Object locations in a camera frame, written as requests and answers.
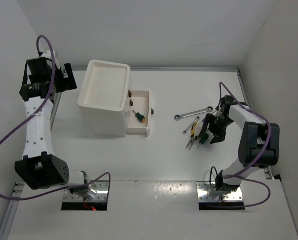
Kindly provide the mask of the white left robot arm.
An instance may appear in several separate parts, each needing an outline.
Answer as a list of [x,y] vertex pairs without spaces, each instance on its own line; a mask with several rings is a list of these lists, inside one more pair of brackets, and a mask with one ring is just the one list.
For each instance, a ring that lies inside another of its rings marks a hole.
[[54,97],[77,88],[71,65],[66,63],[62,70],[56,57],[56,51],[47,50],[27,60],[19,92],[29,121],[22,159],[15,162],[14,169],[32,190],[86,183],[85,172],[70,170],[52,147]]

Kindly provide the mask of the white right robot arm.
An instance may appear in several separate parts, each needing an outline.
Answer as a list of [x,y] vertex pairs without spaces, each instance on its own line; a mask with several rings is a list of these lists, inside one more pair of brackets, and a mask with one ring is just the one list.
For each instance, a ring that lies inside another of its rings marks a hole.
[[199,132],[203,144],[211,133],[210,144],[223,142],[227,127],[235,123],[242,131],[237,159],[216,174],[213,187],[221,192],[234,192],[242,180],[260,169],[274,166],[279,158],[280,128],[252,112],[246,103],[224,96],[215,114],[207,114]]

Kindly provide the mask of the green stubby phillips screwdriver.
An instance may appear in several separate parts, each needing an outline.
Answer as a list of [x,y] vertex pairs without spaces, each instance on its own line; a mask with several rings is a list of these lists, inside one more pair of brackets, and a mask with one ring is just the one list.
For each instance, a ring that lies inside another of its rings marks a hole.
[[144,123],[145,122],[145,117],[142,115],[142,114],[140,114],[139,112],[136,112],[136,111],[132,111],[133,113],[134,113],[134,115],[135,115],[135,117],[142,123]]

